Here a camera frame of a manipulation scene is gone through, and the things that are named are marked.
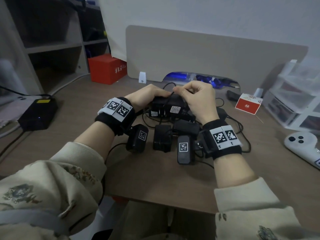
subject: person's left hand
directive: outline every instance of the person's left hand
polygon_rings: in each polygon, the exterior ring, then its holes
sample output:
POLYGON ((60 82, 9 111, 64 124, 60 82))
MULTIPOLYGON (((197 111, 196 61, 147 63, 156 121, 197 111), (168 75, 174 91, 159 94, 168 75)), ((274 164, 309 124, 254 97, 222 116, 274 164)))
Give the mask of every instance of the person's left hand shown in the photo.
POLYGON ((169 97, 171 92, 156 87, 153 84, 149 84, 140 90, 125 96, 130 101, 135 112, 144 109, 156 96, 169 97))

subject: white wall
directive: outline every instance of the white wall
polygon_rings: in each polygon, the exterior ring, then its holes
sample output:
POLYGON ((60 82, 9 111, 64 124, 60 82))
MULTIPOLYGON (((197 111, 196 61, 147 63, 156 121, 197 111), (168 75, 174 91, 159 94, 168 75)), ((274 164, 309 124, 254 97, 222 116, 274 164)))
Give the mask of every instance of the white wall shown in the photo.
POLYGON ((126 60, 126 27, 141 25, 307 45, 308 62, 320 64, 320 0, 99 2, 112 56, 122 60, 126 60))

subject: beige sleeve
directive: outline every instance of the beige sleeve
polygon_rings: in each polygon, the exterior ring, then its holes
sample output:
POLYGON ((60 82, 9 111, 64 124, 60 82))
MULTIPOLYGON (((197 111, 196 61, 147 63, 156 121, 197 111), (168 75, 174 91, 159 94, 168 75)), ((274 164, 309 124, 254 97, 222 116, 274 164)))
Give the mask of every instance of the beige sleeve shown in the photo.
POLYGON ((303 239, 294 210, 283 205, 263 178, 214 190, 217 239, 303 239))
MULTIPOLYGON (((57 210, 75 234, 94 220, 105 171, 104 160, 96 151, 68 142, 50 160, 36 161, 1 180, 0 210, 57 210)), ((0 236, 5 228, 0 227, 0 236)))

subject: wristband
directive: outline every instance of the wristband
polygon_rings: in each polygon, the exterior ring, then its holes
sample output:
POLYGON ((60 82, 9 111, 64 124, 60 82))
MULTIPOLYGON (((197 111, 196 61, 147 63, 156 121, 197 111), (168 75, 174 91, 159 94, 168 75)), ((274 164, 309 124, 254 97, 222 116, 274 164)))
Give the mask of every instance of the wristband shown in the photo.
POLYGON ((124 97, 110 99, 99 111, 95 121, 100 121, 114 132, 114 135, 123 135, 128 131, 136 119, 134 108, 124 97))
POLYGON ((214 120, 203 125, 200 132, 207 156, 216 159, 228 154, 241 154, 241 142, 226 121, 214 120))

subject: white controller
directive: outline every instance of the white controller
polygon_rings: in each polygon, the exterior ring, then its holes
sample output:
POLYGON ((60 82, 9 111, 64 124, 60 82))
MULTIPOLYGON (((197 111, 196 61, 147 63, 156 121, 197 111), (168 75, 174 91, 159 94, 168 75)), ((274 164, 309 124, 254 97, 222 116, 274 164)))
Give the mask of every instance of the white controller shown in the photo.
POLYGON ((310 133, 299 131, 287 136, 284 145, 299 157, 320 169, 320 151, 316 148, 317 137, 310 133))

